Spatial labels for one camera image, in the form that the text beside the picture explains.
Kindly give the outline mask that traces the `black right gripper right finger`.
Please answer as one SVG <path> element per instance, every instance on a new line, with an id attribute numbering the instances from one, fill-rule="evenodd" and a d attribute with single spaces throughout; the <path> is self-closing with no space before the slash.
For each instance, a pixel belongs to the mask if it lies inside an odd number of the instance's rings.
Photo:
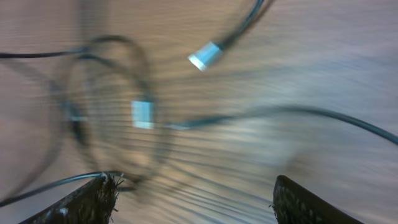
<path id="1" fill-rule="evenodd" d="M 363 224 L 285 175 L 276 178 L 272 209 L 278 224 Z"/>

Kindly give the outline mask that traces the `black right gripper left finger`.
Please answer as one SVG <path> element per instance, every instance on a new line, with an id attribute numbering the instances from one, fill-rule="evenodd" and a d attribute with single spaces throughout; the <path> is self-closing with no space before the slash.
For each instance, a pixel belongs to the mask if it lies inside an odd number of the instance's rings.
<path id="1" fill-rule="evenodd" d="M 108 224 L 117 196 L 114 178 L 103 174 L 20 224 Z"/>

